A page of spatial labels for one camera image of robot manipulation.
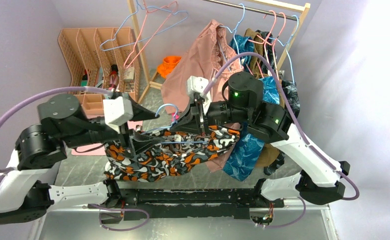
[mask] wooden rack frame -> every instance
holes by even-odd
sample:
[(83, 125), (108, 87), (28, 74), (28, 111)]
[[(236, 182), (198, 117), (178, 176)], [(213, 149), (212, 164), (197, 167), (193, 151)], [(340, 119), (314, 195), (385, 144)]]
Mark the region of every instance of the wooden rack frame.
[[(211, 2), (211, 3), (215, 3), (215, 4), (222, 4), (222, 5), (226, 5), (226, 6), (230, 6), (230, 7), (240, 8), (239, 5), (235, 5), (235, 4), (231, 4), (231, 3), (227, 3), (227, 2), (221, 2), (221, 1), (217, 1), (217, 0), (203, 0), (203, 1)], [(283, 10), (288, 10), (288, 11), (300, 13), (298, 30), (297, 30), (297, 27), (295, 26), (293, 31), (292, 31), (293, 37), (292, 37), (291, 41), (289, 42), (288, 46), (286, 47), (286, 49), (289, 51), (289, 49), (292, 47), (292, 45), (295, 41), (295, 38), (298, 35), (298, 32), (300, 31), (300, 29), (303, 26), (303, 23), (307, 17), (307, 14), (309, 13), (310, 6), (311, 6), (310, 3), (306, 3), (306, 4), (304, 4), (304, 6), (302, 6), (302, 5), (295, 5), (295, 4), (276, 1), (276, 0), (246, 0), (246, 1), (251, 2), (251, 3), (261, 4), (261, 5), (268, 6), (268, 7), (274, 7), (274, 8), (278, 8), (278, 9), (283, 9)], [(136, 12), (134, 0), (127, 0), (127, 5), (129, 7), (130, 13)], [(246, 8), (246, 10), (251, 11), (251, 12), (266, 12), (264, 10), (248, 8), (248, 7)], [(133, 22), (134, 34), (136, 36), (138, 36), (141, 31), (139, 28), (139, 22), (138, 22), (138, 18), (136, 17), (136, 14), (132, 15), (131, 19)], [(139, 49), (142, 49), (142, 44), (140, 42), (138, 42), (137, 47)], [(283, 51), (282, 56), (280, 56), (279, 61), (277, 62), (277, 69), (278, 70), (284, 64), (284, 61), (287, 58), (287, 56), (288, 56), (287, 52)], [(143, 90), (143, 93), (140, 95), (140, 98), (138, 101), (139, 103), (142, 102), (142, 100), (144, 99), (145, 95), (147, 94), (147, 92), (150, 88), (160, 90), (161, 86), (162, 86), (161, 83), (155, 82), (155, 78), (157, 77), (158, 72), (156, 72), (152, 77), (150, 76), (150, 69), (149, 69), (149, 66), (147, 64), (147, 59), (145, 57), (145, 53), (143, 51), (140, 53), (140, 60), (142, 63), (143, 73), (145, 75), (146, 87)]]

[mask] concrete floor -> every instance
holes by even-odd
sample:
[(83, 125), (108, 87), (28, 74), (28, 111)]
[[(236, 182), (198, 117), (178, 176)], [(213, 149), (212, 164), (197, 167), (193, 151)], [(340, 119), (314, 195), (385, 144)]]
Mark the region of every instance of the concrete floor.
[[(158, 83), (164, 79), (158, 76)], [(140, 92), (145, 89), (146, 81), (141, 77)], [(141, 103), (145, 108), (156, 112), (163, 104), (161, 91), (151, 88)], [(170, 124), (171, 117), (163, 109), (160, 111), (160, 118), (143, 122), (143, 129), (149, 130)], [(61, 162), (55, 185), (57, 186), (80, 186), (101, 182), (105, 179), (104, 169), (107, 163), (106, 156), (75, 156), (68, 150), (68, 158)], [(286, 157), (285, 164), (271, 176), (263, 173), (263, 168), (255, 168), (252, 174), (244, 181), (238, 181), (224, 171), (211, 173), (205, 164), (195, 166), (189, 173), (179, 177), (165, 177), (157, 182), (119, 182), (121, 188), (139, 189), (214, 189), (214, 188), (252, 188), (258, 179), (278, 179), (287, 177), (299, 172), (301, 168), (291, 159)]]

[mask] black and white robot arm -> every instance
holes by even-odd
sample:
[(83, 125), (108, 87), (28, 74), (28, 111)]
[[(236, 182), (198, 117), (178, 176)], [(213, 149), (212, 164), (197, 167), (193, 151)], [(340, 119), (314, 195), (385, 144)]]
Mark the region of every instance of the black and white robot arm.
[[(327, 204), (344, 196), (345, 186), (337, 172), (348, 174), (350, 165), (338, 162), (321, 151), (311, 140), (306, 144), (288, 111), (263, 101), (263, 83), (246, 72), (235, 73), (223, 86), (229, 99), (211, 102), (200, 93), (208, 84), (201, 77), (187, 83), (189, 104), (171, 131), (209, 133), (209, 126), (247, 123), (247, 131), (283, 151), (303, 170), (279, 179), (260, 179), (256, 190), (269, 201), (302, 197), (313, 204)], [(155, 119), (155, 113), (135, 103), (128, 94), (118, 93), (104, 100), (104, 115), (87, 119), (78, 100), (59, 94), (38, 106), (40, 124), (26, 128), (15, 144), (8, 172), (0, 183), (0, 224), (25, 223), (47, 212), (82, 204), (114, 207), (121, 199), (115, 180), (107, 179), (84, 186), (55, 186), (38, 179), (52, 166), (67, 158), (65, 146), (120, 141), (130, 149), (130, 157), (163, 141), (161, 137), (141, 135), (129, 129), (127, 121)], [(312, 151), (314, 146), (331, 165)]]

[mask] clothing rack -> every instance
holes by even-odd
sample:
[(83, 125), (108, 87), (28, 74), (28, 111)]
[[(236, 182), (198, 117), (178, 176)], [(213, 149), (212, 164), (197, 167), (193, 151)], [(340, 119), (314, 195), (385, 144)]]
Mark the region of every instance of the clothing rack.
[[(229, 3), (229, 2), (224, 2), (224, 1), (218, 1), (218, 0), (202, 0), (202, 1), (210, 2), (210, 3), (214, 3), (214, 4), (219, 4), (219, 5), (224, 5), (224, 6), (228, 6), (228, 7), (232, 7), (232, 8), (243, 9), (243, 7), (240, 6), (240, 5)], [(276, 0), (246, 0), (246, 1), (247, 2), (251, 2), (251, 3), (260, 4), (260, 5), (264, 5), (264, 6), (269, 6), (269, 7), (273, 7), (273, 8), (278, 8), (278, 9), (283, 9), (283, 10), (288, 10), (288, 11), (300, 13), (298, 30), (297, 30), (296, 26), (293, 28), (293, 31), (292, 31), (293, 32), (293, 37), (292, 37), (291, 41), (289, 42), (289, 44), (286, 47), (286, 49), (289, 51), (289, 49), (292, 47), (292, 44), (295, 41), (295, 38), (298, 35), (298, 32), (300, 31), (301, 27), (303, 26), (303, 23), (304, 23), (304, 20), (307, 17), (307, 14), (309, 13), (310, 3), (305, 3), (304, 6), (302, 6), (302, 5), (295, 5), (295, 4), (281, 2), (281, 1), (276, 1)], [(134, 0), (127, 0), (127, 4), (128, 4), (128, 7), (129, 7), (129, 10), (130, 10), (130, 13), (134, 13), (136, 11)], [(266, 14), (266, 15), (274, 16), (274, 14), (272, 12), (270, 12), (270, 11), (265, 11), (265, 10), (261, 10), (261, 9), (257, 9), (257, 8), (245, 7), (245, 10), (247, 10), (249, 12), (254, 12), (254, 13), (260, 13), (260, 14)], [(276, 14), (276, 16), (278, 18), (283, 18), (284, 17), (282, 14)], [(138, 36), (139, 32), (140, 32), (140, 28), (139, 28), (138, 18), (136, 17), (136, 14), (132, 15), (131, 19), (132, 19), (132, 22), (133, 22), (134, 34), (136, 36)], [(292, 20), (292, 21), (296, 21), (297, 20), (295, 17), (292, 17), (292, 16), (287, 16), (286, 19), (287, 20)], [(137, 43), (137, 47), (139, 49), (142, 49), (142, 44), (140, 42)], [(287, 58), (287, 56), (288, 56), (287, 55), (287, 51), (283, 51), (282, 56), (280, 56), (279, 61), (277, 62), (277, 70), (279, 70), (282, 67), (282, 65), (283, 65), (285, 59)], [(139, 98), (139, 101), (138, 101), (139, 103), (141, 103), (142, 100), (145, 98), (145, 96), (148, 93), (148, 90), (150, 88), (154, 88), (154, 89), (159, 89), (160, 90), (161, 86), (162, 86), (161, 83), (155, 82), (155, 78), (157, 77), (158, 72), (156, 72), (152, 77), (150, 77), (150, 71), (149, 71), (149, 67), (148, 67), (147, 60), (146, 60), (144, 52), (141, 52), (140, 60), (141, 60), (141, 63), (142, 63), (143, 72), (145, 74), (146, 87), (143, 90), (143, 93), (142, 93), (142, 95)]]

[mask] pink garment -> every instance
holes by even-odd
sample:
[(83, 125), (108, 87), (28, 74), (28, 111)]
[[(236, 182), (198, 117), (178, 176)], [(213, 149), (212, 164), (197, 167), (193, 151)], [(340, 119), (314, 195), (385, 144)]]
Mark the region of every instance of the pink garment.
[[(161, 87), (161, 95), (164, 103), (174, 104), (179, 108), (179, 111), (184, 111), (188, 105), (189, 97), (186, 93), (186, 83), (190, 76), (203, 77), (208, 80), (212, 77), (213, 71), (217, 72), (226, 60), (236, 55), (236, 52), (228, 45), (226, 41), (226, 28), (220, 27), (220, 23), (212, 20), (192, 44), (190, 49), (182, 56), (180, 62), (167, 75), (164, 84)], [(211, 96), (212, 101), (223, 101), (222, 86), (234, 73), (241, 72), (244, 68), (238, 61), (230, 64), (230, 70), (227, 68), (212, 86)], [(225, 90), (224, 95), (228, 96), (228, 90)], [(168, 114), (175, 112), (173, 107), (167, 106)], [(239, 129), (239, 123), (235, 123), (231, 128)], [(234, 146), (225, 154), (207, 161), (208, 168), (211, 172), (223, 169), (228, 160)]]

